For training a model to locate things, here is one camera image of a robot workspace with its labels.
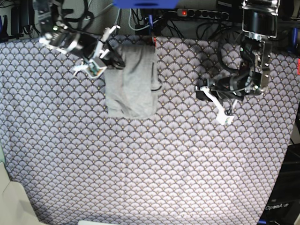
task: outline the blue object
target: blue object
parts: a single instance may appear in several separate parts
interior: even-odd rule
[[[149,15],[149,25],[152,28],[153,27],[153,17],[152,15]]]
[[[297,48],[297,38],[298,38],[298,28],[292,29],[292,48],[296,50]]]
[[[257,224],[267,224],[267,221],[260,219]]]
[[[115,0],[119,8],[175,8],[179,0]]]

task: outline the white plastic part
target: white plastic part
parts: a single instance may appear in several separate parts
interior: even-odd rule
[[[98,43],[97,43],[97,45],[96,45],[95,52],[94,52],[92,58],[99,57],[100,54],[102,54],[103,52],[104,52],[104,51],[103,51],[103,43],[102,43],[101,41],[98,41]]]
[[[80,70],[84,70],[84,69],[87,69],[87,68],[89,68],[89,65],[84,65],[84,64],[82,64],[82,65],[74,66],[74,67],[73,67],[73,70],[74,70],[75,72],[78,72],[78,71],[80,71]]]
[[[232,124],[234,116],[228,116],[225,114],[224,107],[221,105],[219,100],[210,93],[209,87],[201,87],[200,91],[203,91],[205,95],[216,105],[217,109],[219,110],[217,114],[217,121],[223,126],[225,124]]]
[[[104,31],[104,34],[101,38],[102,42],[106,42],[109,38],[109,36],[116,30],[116,29],[120,29],[121,27],[118,25],[114,25],[112,28],[106,28]]]

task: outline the scalloped pattern fabric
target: scalloped pattern fabric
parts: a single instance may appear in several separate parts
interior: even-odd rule
[[[118,44],[145,44],[115,36]],[[0,139],[13,181],[39,220],[120,225],[255,225],[285,157],[300,100],[297,60],[273,54],[270,90],[238,104],[219,125],[194,85],[226,74],[216,43],[157,38],[163,82],[147,120],[107,117],[105,83],[73,77],[73,55],[36,40],[0,44]],[[223,48],[237,67],[239,47]]]

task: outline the electrical outlet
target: electrical outlet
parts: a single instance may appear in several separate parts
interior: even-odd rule
[[[201,19],[221,19],[222,21],[229,20],[229,13],[218,12],[218,11],[208,11],[208,10],[198,10],[198,9],[177,9],[177,16],[187,17],[187,18],[201,18]]]

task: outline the folded cloth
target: folded cloth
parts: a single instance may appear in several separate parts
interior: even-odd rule
[[[145,119],[157,111],[161,82],[155,47],[121,45],[116,51],[126,66],[105,71],[105,102],[109,117]]]

